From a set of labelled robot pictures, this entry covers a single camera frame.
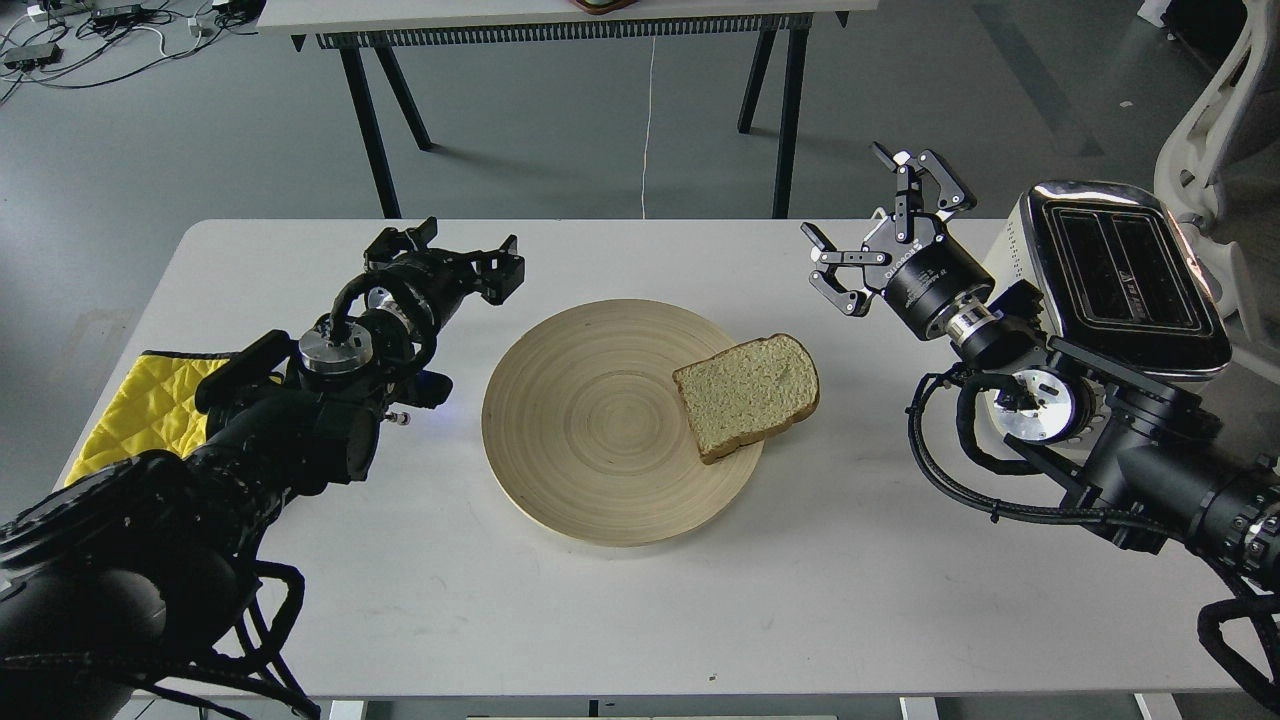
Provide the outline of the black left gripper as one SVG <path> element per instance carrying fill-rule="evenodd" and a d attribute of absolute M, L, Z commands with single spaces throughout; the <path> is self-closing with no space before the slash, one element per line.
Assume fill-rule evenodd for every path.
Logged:
<path fill-rule="evenodd" d="M 387 227 L 374 238 L 364 251 L 364 268 L 388 270 L 406 288 L 376 284 L 367 292 L 369 310 L 389 313 L 406 327 L 444 327 L 466 296 L 477 293 L 500 306 L 524 283 L 516 234 L 498 249 L 472 252 L 428 249 L 436 234 L 438 219 L 429 217 L 406 229 Z"/>

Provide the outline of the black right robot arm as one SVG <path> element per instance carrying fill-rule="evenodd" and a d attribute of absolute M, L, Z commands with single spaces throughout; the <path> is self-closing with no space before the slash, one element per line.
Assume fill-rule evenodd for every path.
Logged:
<path fill-rule="evenodd" d="M 801 229 L 810 282 L 844 315 L 881 299 L 957 355 L 906 407 L 925 479 L 992 521 L 1082 527 L 1147 553 L 1181 544 L 1230 593 L 1199 611 L 1201 646 L 1276 712 L 1277 460 L 1226 454 L 1190 389 L 1233 351 L 1169 210 L 1133 184 L 1042 181 L 980 264 L 948 228 L 977 201 L 946 160 L 872 151 L 896 190 L 860 243 Z"/>

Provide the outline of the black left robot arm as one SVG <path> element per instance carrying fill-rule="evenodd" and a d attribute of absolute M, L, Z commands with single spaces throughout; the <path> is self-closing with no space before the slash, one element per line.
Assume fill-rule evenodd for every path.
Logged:
<path fill-rule="evenodd" d="M 466 297 L 524 283 L 515 236 L 456 252 L 436 232 L 384 229 L 310 331 L 270 331 L 202 380 L 201 446 L 110 464 L 3 527 L 5 719 L 111 719 L 137 691 L 238 717 L 168 679 L 321 716 L 282 657 L 305 577 L 259 547 L 289 501 L 366 480 L 393 406 L 447 401 L 428 365 Z"/>

